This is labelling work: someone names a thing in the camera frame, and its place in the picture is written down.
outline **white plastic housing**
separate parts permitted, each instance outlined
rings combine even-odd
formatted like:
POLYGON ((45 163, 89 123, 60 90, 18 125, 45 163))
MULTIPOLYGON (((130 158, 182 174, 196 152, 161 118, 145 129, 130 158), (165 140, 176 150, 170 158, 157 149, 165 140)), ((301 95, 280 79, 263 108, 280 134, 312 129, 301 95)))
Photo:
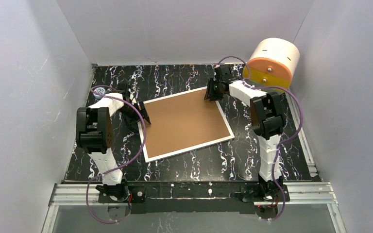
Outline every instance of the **white plastic housing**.
POLYGON ((252 98, 265 96, 266 92, 249 89, 244 86, 241 80, 238 80, 229 84, 229 95, 250 106, 252 98))
MULTIPOLYGON (((104 173, 108 170, 118 167, 115 161, 112 149, 108 148, 106 154, 101 152, 94 152, 89 154, 91 159, 95 162, 100 173, 104 173)), ((122 171, 120 169, 110 172, 102 176, 102 183, 107 185, 116 185, 122 181, 122 171)))
MULTIPOLYGON (((106 94, 105 96, 112 96, 118 99, 122 99, 122 94, 119 93, 110 93, 106 94)), ((95 104, 92 104, 90 108, 108 107, 109 116, 112 116, 118 109, 122 108, 123 105, 124 103, 122 101, 103 97, 100 101, 96 102, 95 104)))
MULTIPOLYGON (((265 181, 272 181, 272 165, 275 155, 277 153, 277 144, 281 139, 281 135, 274 135, 267 141, 263 137, 258 137, 259 146, 261 147, 261 168, 259 175, 265 181)), ((279 159, 275 162, 274 176, 278 179, 281 176, 281 169, 279 167, 279 159)))
POLYGON ((294 76, 295 69, 300 60, 300 52, 289 41, 279 38, 268 38, 258 44, 249 61, 258 57, 265 57, 282 63, 290 70, 292 76, 294 76))

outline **wire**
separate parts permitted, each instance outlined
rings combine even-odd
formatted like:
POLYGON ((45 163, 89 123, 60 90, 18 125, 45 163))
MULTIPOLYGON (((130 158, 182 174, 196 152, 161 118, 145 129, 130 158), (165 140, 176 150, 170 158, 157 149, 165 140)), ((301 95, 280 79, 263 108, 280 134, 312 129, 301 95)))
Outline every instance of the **wire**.
POLYGON ((272 199, 272 203, 271 203, 271 205, 269 205, 268 207, 273 207, 273 206, 274 206, 274 203, 275 203, 275 198, 272 199))
POLYGON ((125 197, 125 199, 123 199, 123 200, 117 200, 117 202, 124 202, 124 201, 126 201, 129 197, 130 197, 130 193, 128 192, 128 195, 125 197))
POLYGON ((131 193, 131 196, 129 197, 129 201, 128 201, 129 210, 131 210, 131 201, 132 201, 132 193, 131 193))
MULTIPOLYGON (((239 57, 236 57, 236 56, 226 56, 226 57, 222 58, 222 59, 220 60, 220 62, 218 62, 218 65, 219 65, 223 60, 225 60, 226 58, 230 58, 230 57, 231 57, 231 58, 236 58, 236 59, 242 61, 242 62, 244 63, 244 68, 246 67, 246 68, 248 69, 248 74, 249 74, 248 77, 251 76, 251 70, 250 70, 249 66, 247 65, 247 63, 246 63, 244 60, 242 60, 242 59, 239 58, 239 57)), ((281 211, 277 214, 277 216, 275 216, 274 218, 271 219, 271 220, 273 221, 273 220, 278 219, 278 218, 282 215, 282 213, 284 212, 284 209, 285 209, 285 201, 286 201, 286 198, 285 198, 285 192, 284 192, 284 190, 282 189, 282 187, 279 185, 279 183, 277 182, 277 180, 275 179, 275 175, 274 175, 274 171, 275 171, 275 163, 276 163, 276 161, 278 160, 278 157, 279 157, 279 155, 280 155, 280 153, 279 153, 279 149, 280 149, 280 146, 281 146, 281 145, 283 145, 284 143, 287 143, 287 142, 290 142, 290 141, 294 140, 294 139, 298 136, 299 132, 301 131, 301 128, 302 128, 303 122, 304 122, 304 113, 303 113, 303 111, 302 111, 301 104, 300 104, 299 100, 298 100, 298 99, 295 97, 295 95, 294 95, 292 92, 290 92, 289 90, 287 90, 287 89, 285 89, 285 88, 282 88, 282 87, 280 87, 280 86, 262 86, 262 87, 254 87, 254 86, 251 86, 251 85, 247 84, 247 82, 246 82, 247 79, 248 79, 248 78, 244 78, 244 72, 242 72, 242 83, 244 84, 244 86, 246 86, 246 87, 249 88, 249 89, 252 89, 252 90, 265 90, 265 89, 276 88, 276 89, 280 89, 280 90, 286 92, 287 94, 289 94, 289 95, 292 97, 292 99, 294 99, 295 103, 297 104, 298 111, 299 111, 299 113, 300 113, 300 124, 299 124, 299 126, 298 126, 298 128, 297 128, 297 131, 296 131, 296 132, 295 132, 291 137, 289 137, 289 138, 285 139, 284 141, 281 141, 281 142, 279 142, 279 143, 277 144, 277 149, 278 149, 278 150, 277 150, 277 153, 276 153, 276 155, 275 155, 275 157, 274 157, 274 162, 273 162, 273 164, 272 164, 272 181, 275 183, 276 186, 278 186, 278 188, 279 188, 279 190, 281 191, 282 196, 284 197, 284 199, 282 200, 282 208, 281 208, 281 211)))
POLYGON ((277 195, 277 202, 275 205, 273 205, 273 207, 277 206, 278 205, 278 202, 279 202, 279 196, 277 195))
POLYGON ((98 218, 98 217, 93 213, 93 211, 91 210, 91 208, 90 208, 90 206, 89 206, 89 200, 88 200, 88 195, 89 195, 89 186, 90 186, 90 184, 91 184, 91 182, 92 182, 93 180, 102 177, 102 175, 106 175, 106 174, 111 173, 111 172, 113 172, 113 171, 116 171, 116 170, 118 170, 118 169, 122 169, 122 168, 128 166, 130 163, 132 163, 133 161, 135 161, 135 160, 139 157, 139 155, 142 153, 142 149, 144 148, 145 141, 146 141, 146 126, 145 126, 145 121, 144 121, 144 119, 143 119, 141 113, 140 113, 140 112, 139 112, 139 111, 138 111, 138 110, 137 110, 137 109, 136 109, 132 104, 130 104, 129 102, 127 102, 127 101, 125 101, 125 100, 122 100, 122 99, 119 99, 119 98, 116 98, 116 97, 112 97, 112 96, 102 95, 101 93, 94 91, 94 89, 96 89, 96 88, 98 88, 98 87, 108 87, 108 88, 111 88, 111 89, 114 90, 114 91, 117 91, 115 88, 113 88, 113 87, 111 87, 111 86, 107 86, 107 85, 98 85, 98 86, 95 86, 95 87, 91 88, 90 91, 91 91, 92 93, 94 93, 94 94, 97 94, 97 95, 101 96, 102 98, 105 97, 105 98, 109 98, 109 99, 113 99, 113 100, 121 101, 121 102, 123 102, 124 104, 130 106, 132 109, 134 109, 135 112, 136 112, 136 114, 138 115, 139 119, 141 119, 142 129, 143 129, 143 132, 144 132, 144 140, 142 141, 142 144, 141 144, 141 146, 140 146, 140 148, 139 148, 139 151, 138 151, 138 153, 137 153, 137 154, 136 154, 136 155, 135 155, 131 160, 129 160, 128 162, 126 162, 126 163, 124 163, 124 164, 122 164, 122 165, 120 165, 120 166, 118 166, 118 167, 116 167, 116 168, 114 168, 114 169, 108 170, 108 171, 102 173, 102 174, 99 175, 99 176, 95 176, 95 177, 93 177, 92 179, 90 179, 90 180, 88 181, 88 185, 86 186, 86 196, 85 196, 85 200, 86 200, 86 207, 88 208, 89 213, 94 217, 94 219, 98 220, 99 222, 106 223, 106 224, 114 224, 114 223, 118 223, 118 222, 124 220, 124 219, 125 219, 127 216, 129 216, 129 215, 127 215, 127 216, 125 216, 125 217, 123 217, 123 218, 121 218, 121 219, 119 219, 119 220, 115 220, 115 221, 105 221, 105 220, 102 220, 102 219, 98 218))

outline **glass panel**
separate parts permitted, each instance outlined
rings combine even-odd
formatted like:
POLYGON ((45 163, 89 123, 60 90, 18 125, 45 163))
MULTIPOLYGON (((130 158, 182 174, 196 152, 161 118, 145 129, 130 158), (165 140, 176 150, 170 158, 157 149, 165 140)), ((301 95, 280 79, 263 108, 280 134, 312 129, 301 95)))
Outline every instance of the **glass panel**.
MULTIPOLYGON (((108 220, 108 207, 92 206, 96 215, 108 220)), ((124 216, 126 207, 110 208, 109 215, 124 216)), ((120 224, 96 221, 85 206, 60 206, 53 232, 55 233, 145 233, 145 232, 326 232, 335 233, 326 204, 297 204, 285 206, 281 217, 268 224, 257 215, 235 212, 211 213, 149 213, 130 215, 120 224)))

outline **black and white marble pattern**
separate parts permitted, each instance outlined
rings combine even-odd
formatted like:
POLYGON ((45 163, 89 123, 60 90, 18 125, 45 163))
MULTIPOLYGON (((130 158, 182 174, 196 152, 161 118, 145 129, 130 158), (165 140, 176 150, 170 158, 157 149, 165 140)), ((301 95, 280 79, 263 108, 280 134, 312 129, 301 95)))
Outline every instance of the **black and white marble pattern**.
MULTIPOLYGON (((241 75, 242 65, 231 67, 235 75, 241 75)), ((213 65, 97 67, 92 86, 116 86, 120 82, 128 82, 133 94, 145 101, 206 86, 208 78, 213 76, 213 65)), ((285 95, 281 98, 286 115, 282 136, 284 140, 296 129, 285 95)), ((89 94, 86 105, 92 105, 95 101, 93 95, 89 94)), ((136 162, 123 169, 127 180, 257 181, 260 166, 259 144, 257 136, 251 130, 249 107, 229 96, 225 96, 220 104, 234 132, 234 140, 151 163, 145 163, 141 154, 136 162)), ((118 165, 129 161, 141 144, 139 133, 127 129, 121 117, 120 113, 112 116, 112 149, 118 165)), ((298 138, 281 148, 280 153, 282 173, 287 181, 311 180, 298 138)), ((98 169, 95 163, 83 149, 74 148, 65 181, 85 182, 96 175, 98 169)))

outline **black plastic bracket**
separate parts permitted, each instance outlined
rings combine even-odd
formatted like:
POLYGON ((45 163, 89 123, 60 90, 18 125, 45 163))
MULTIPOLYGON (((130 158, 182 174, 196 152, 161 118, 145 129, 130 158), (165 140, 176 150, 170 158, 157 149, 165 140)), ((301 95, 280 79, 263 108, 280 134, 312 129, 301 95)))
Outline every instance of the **black plastic bracket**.
MULTIPOLYGON (((128 182, 127 193, 132 194, 131 214, 159 212, 240 212, 254 214, 253 202, 262 202, 261 206, 270 206, 272 201, 265 200, 263 186, 259 182, 128 182)), ((282 185, 285 200, 289 201, 286 185, 282 185)), ((108 195, 99 195, 99 203, 126 202, 127 193, 118 195, 118 200, 108 195)), ((272 197, 283 201, 278 191, 272 197)))
POLYGON ((280 200, 285 198, 289 201, 288 188, 283 184, 282 176, 277 179, 278 184, 284 190, 285 196, 282 196, 282 192, 279 190, 278 186, 273 181, 264 181, 259 177, 259 183, 247 184, 240 187, 240 191, 233 194, 233 197, 238 198, 243 202, 255 202, 255 201, 265 201, 264 198, 267 196, 276 197, 278 196, 280 200))
POLYGON ((112 124, 109 108, 78 108, 76 111, 76 144, 86 153, 106 153, 112 146, 112 124))
POLYGON ((128 184, 122 180, 122 183, 117 185, 97 185, 95 187, 99 193, 99 203, 110 202, 110 196, 117 198, 117 201, 122 201, 128 197, 128 184))
MULTIPOLYGON (((144 118, 150 125, 151 125, 151 120, 148 116, 148 112, 145 108, 144 102, 143 101, 135 101, 133 103, 133 100, 135 97, 131 98, 131 93, 129 91, 129 85, 127 83, 119 84, 118 85, 118 90, 119 93, 122 94, 123 100, 131 103, 140 113, 142 118, 144 118)), ((124 105, 122 108, 120 108, 118 111, 120 111, 123 114, 123 119, 128 128, 131 130, 136 130, 137 126, 134 126, 135 123, 139 122, 139 116, 136 114, 135 110, 131 108, 129 105, 124 105)))
POLYGON ((251 122, 256 135, 269 140, 271 136, 282 134, 284 111, 280 95, 267 93, 264 97, 251 99, 251 122))
POLYGON ((224 94, 229 93, 229 84, 238 80, 232 74, 229 66, 217 66, 214 68, 215 77, 208 80, 204 100, 221 100, 224 94))

